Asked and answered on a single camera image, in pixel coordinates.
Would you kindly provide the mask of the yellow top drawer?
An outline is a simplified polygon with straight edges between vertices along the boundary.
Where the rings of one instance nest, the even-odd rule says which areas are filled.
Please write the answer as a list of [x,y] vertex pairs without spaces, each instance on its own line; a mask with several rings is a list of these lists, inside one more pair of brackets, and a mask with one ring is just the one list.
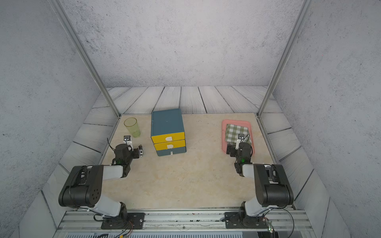
[[178,132],[170,134],[153,135],[151,139],[154,144],[185,140],[185,133]]

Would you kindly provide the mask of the yellow drawer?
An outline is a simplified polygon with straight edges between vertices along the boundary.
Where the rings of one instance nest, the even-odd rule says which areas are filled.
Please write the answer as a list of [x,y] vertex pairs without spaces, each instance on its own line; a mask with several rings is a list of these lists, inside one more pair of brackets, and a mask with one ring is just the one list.
[[185,133],[178,132],[170,134],[153,135],[151,139],[154,144],[185,140]]
[[185,140],[177,140],[177,141],[157,143],[154,145],[154,147],[157,151],[186,147],[186,141]]

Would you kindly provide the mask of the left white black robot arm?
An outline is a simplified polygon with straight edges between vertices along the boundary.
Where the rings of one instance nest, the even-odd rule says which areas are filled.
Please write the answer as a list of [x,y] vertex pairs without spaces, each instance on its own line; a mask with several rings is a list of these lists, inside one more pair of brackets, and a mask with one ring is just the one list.
[[107,218],[127,215],[124,203],[102,194],[102,185],[106,180],[127,177],[132,161],[143,156],[143,146],[133,149],[129,144],[119,144],[113,151],[111,165],[73,167],[59,194],[61,207],[86,209]]

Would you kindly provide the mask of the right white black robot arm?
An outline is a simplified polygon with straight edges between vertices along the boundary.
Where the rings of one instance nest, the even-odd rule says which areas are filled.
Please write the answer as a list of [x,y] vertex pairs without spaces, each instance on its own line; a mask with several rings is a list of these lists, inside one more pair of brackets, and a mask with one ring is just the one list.
[[255,182],[256,197],[242,203],[239,212],[241,219],[258,217],[267,211],[293,204],[294,194],[282,165],[252,163],[254,149],[246,142],[228,144],[226,153],[236,159],[236,172]]

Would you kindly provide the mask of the teal drawer cabinet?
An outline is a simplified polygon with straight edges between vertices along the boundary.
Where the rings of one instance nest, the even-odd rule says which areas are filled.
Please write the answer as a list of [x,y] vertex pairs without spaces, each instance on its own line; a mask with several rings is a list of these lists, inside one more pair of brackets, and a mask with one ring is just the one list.
[[[153,135],[170,134],[184,132],[184,123],[181,109],[169,109],[162,111],[154,111],[151,114],[151,137]],[[158,156],[170,156],[175,154],[186,153],[186,147],[160,150],[156,153]]]

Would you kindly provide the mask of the yellow middle drawer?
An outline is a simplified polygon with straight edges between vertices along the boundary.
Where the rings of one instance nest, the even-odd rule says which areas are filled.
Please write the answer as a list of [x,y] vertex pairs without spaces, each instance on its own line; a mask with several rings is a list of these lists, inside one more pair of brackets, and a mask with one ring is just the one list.
[[177,140],[177,141],[157,143],[154,145],[154,147],[157,151],[186,147],[186,141],[185,140]]

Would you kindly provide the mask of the green checkered cloth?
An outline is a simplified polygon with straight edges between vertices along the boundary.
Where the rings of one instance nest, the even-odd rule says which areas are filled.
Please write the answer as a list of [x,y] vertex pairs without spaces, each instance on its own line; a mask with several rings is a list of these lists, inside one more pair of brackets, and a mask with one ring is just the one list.
[[226,125],[226,131],[225,131],[225,141],[236,144],[237,135],[238,134],[244,134],[246,136],[245,141],[248,144],[252,144],[251,141],[251,134],[249,132],[249,129],[247,127],[242,127],[234,124],[227,124]]

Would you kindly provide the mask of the pink plastic tray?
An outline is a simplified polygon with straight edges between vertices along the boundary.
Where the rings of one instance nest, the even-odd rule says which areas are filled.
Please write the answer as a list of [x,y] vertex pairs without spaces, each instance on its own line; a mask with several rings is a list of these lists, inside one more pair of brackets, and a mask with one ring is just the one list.
[[236,147],[238,142],[246,142],[254,149],[252,125],[249,122],[225,119],[221,126],[221,149],[224,153],[227,153],[229,144]]

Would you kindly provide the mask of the green translucent plastic cup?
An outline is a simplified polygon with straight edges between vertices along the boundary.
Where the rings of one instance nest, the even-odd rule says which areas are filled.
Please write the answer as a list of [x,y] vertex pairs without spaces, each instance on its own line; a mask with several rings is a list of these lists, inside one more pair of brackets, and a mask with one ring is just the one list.
[[134,117],[127,118],[124,121],[124,126],[127,128],[132,137],[140,137],[140,128],[138,125],[138,120]]

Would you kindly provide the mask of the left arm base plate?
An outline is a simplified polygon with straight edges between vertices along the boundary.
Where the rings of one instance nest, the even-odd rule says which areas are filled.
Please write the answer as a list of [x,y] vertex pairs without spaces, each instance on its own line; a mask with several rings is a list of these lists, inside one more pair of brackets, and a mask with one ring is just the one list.
[[117,217],[105,217],[101,230],[142,230],[145,213],[129,212]]

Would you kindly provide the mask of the aluminium front rail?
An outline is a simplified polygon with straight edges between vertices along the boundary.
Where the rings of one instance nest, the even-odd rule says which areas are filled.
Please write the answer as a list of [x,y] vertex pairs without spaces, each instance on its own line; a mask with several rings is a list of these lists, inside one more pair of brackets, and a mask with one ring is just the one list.
[[237,207],[204,209],[136,209],[145,213],[142,230],[101,230],[101,217],[90,211],[67,211],[59,223],[56,238],[95,237],[243,237],[254,234],[260,238],[314,238],[312,224],[304,210],[274,209],[261,216],[268,228],[226,229],[222,222],[225,212],[240,212]]

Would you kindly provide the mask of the left aluminium frame post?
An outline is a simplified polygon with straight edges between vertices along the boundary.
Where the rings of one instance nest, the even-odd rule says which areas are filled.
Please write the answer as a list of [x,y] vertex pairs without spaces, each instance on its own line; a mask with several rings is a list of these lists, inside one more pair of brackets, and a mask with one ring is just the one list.
[[78,37],[74,27],[72,26],[63,6],[61,5],[60,1],[58,0],[49,0],[49,4],[52,7],[53,11],[55,12],[59,22],[61,23],[62,27],[64,28],[65,32],[69,36],[71,42],[75,46],[79,56],[81,57],[83,63],[85,64],[86,68],[90,72],[93,80],[97,84],[99,90],[101,91],[102,95],[105,97],[106,102],[109,104],[111,109],[113,110],[114,114],[117,118],[121,117],[120,111],[117,109],[114,100],[110,96],[108,90],[106,89],[105,84],[103,83],[99,73],[97,72],[93,62],[91,61],[88,53],[86,52],[85,47],[83,46],[80,38]]

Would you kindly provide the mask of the aluminium frame post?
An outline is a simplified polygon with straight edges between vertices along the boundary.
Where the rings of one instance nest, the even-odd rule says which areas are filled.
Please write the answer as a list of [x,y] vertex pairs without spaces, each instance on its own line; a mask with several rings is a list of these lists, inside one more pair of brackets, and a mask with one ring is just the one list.
[[65,32],[69,36],[71,42],[75,46],[79,56],[81,57],[83,63],[85,64],[86,68],[90,72],[93,80],[97,84],[99,90],[101,91],[102,95],[105,97],[106,102],[109,104],[111,109],[113,110],[114,114],[117,118],[121,117],[120,111],[117,109],[114,100],[110,96],[108,90],[106,89],[105,84],[103,83],[99,73],[97,72],[93,62],[91,61],[88,53],[86,52],[85,47],[83,46],[80,38],[78,37],[74,27],[72,26],[63,6],[61,5],[60,1],[58,0],[49,0],[49,4],[52,7],[53,11],[55,12],[59,22],[61,23],[62,27],[64,28]]
[[293,46],[296,43],[297,38],[301,32],[303,23],[304,23],[307,15],[308,15],[308,12],[309,12],[309,9],[310,9],[312,2],[313,2],[312,0],[305,0],[302,4],[301,10],[300,10],[299,15],[297,17],[297,20],[294,24],[294,27],[291,31],[289,38],[288,38],[287,44],[286,44],[284,51],[281,55],[280,61],[277,65],[276,70],[273,74],[273,77],[272,77],[272,79],[268,85],[266,94],[264,96],[264,99],[263,99],[261,106],[259,108],[259,111],[257,113],[258,118],[261,118],[262,114],[265,112],[265,109],[266,109],[267,104],[270,100],[270,97],[271,97],[272,93],[274,92],[274,89],[276,88],[276,85],[280,79],[280,76],[284,70],[284,67],[286,66],[287,60],[290,57]]

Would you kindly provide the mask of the right aluminium frame post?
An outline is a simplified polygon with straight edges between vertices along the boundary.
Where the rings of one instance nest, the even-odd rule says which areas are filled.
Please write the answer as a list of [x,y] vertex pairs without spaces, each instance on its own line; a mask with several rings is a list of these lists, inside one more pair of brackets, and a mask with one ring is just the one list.
[[297,20],[294,24],[294,27],[291,31],[289,38],[288,38],[287,44],[286,44],[284,51],[281,55],[280,61],[277,65],[276,70],[273,74],[273,77],[272,77],[272,79],[268,85],[266,94],[264,96],[264,99],[263,99],[261,106],[259,108],[259,111],[257,113],[258,118],[261,118],[262,114],[265,112],[265,109],[266,109],[267,104],[270,100],[270,97],[271,97],[272,93],[274,92],[274,89],[276,88],[276,85],[280,79],[280,76],[284,70],[284,67],[286,66],[287,60],[290,57],[293,46],[296,43],[297,38],[301,32],[303,23],[304,23],[307,15],[308,15],[308,12],[309,12],[309,9],[310,9],[312,2],[313,2],[312,0],[305,0],[302,4],[301,10],[300,10],[299,15],[297,17]]

